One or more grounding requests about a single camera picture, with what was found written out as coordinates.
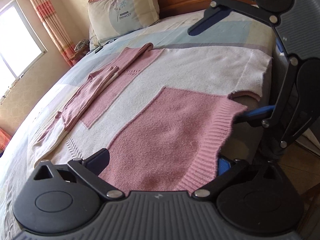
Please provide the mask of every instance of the curtain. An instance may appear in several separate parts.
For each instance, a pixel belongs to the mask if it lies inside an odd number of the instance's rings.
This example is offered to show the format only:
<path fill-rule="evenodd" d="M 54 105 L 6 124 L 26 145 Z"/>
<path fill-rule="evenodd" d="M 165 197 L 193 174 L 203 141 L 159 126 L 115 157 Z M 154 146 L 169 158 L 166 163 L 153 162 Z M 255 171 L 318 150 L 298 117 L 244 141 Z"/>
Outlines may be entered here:
<path fill-rule="evenodd" d="M 74 66 L 77 60 L 68 59 L 74 56 L 75 45 L 63 27 L 50 0 L 30 0 L 30 2 L 61 55 L 70 67 Z"/>
<path fill-rule="evenodd" d="M 0 128 L 0 152 L 4 151 L 10 140 L 11 136 Z"/>

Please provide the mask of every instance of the pillowcase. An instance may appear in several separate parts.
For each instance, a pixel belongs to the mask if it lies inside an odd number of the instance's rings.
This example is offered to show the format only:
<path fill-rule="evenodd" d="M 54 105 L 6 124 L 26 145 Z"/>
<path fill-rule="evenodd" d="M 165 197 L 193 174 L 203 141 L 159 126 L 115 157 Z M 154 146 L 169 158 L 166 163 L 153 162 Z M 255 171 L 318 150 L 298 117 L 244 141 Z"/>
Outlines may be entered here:
<path fill-rule="evenodd" d="M 97 35 L 94 33 L 92 25 L 90 25 L 90 29 L 89 29 L 89 41 L 90 41 L 90 44 L 89 44 L 90 51 L 99 47 Z"/>
<path fill-rule="evenodd" d="M 159 20 L 158 0 L 100 0 L 88 3 L 89 18 L 101 45 Z"/>

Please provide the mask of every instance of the metal rivet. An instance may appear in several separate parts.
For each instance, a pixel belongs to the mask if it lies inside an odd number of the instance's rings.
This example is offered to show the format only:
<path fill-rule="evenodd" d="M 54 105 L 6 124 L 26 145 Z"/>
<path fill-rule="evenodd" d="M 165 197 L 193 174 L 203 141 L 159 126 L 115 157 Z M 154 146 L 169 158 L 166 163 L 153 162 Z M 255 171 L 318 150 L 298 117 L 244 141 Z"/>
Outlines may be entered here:
<path fill-rule="evenodd" d="M 196 197 L 208 197 L 210 195 L 210 191 L 206 189 L 198 189 L 195 191 Z"/>
<path fill-rule="evenodd" d="M 211 7 L 216 7 L 216 6 L 217 6 L 217 3 L 216 3 L 215 1 L 212 1 L 212 2 L 210 3 L 210 6 L 211 6 Z"/>
<path fill-rule="evenodd" d="M 282 142 L 280 143 L 280 147 L 281 147 L 282 149 L 286 148 L 286 147 L 287 147 L 287 142 L 282 141 Z"/>
<path fill-rule="evenodd" d="M 123 193 L 120 190 L 109 190 L 107 192 L 107 197 L 109 198 L 119 198 L 123 195 Z"/>
<path fill-rule="evenodd" d="M 290 59 L 290 63 L 291 63 L 292 66 L 297 66 L 299 64 L 299 61 L 298 61 L 298 59 L 296 57 L 292 57 Z"/>
<path fill-rule="evenodd" d="M 274 15 L 271 15 L 270 18 L 269 18 L 270 22 L 272 23 L 277 23 L 278 22 L 278 18 Z"/>
<path fill-rule="evenodd" d="M 263 128 L 268 128 L 269 125 L 270 125 L 270 124 L 269 124 L 269 122 L 268 122 L 267 120 L 263 120 L 263 121 L 262 121 L 262 127 L 263 127 Z"/>

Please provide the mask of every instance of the wooden floor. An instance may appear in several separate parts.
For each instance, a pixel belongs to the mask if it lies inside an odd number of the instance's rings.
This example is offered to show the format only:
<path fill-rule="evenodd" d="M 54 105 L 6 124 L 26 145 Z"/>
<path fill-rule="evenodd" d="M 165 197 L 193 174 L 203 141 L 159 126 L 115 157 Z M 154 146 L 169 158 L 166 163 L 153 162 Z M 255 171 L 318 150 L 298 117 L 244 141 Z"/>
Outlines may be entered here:
<path fill-rule="evenodd" d="M 288 147 L 278 163 L 299 194 L 320 183 L 320 158 L 297 143 Z"/>

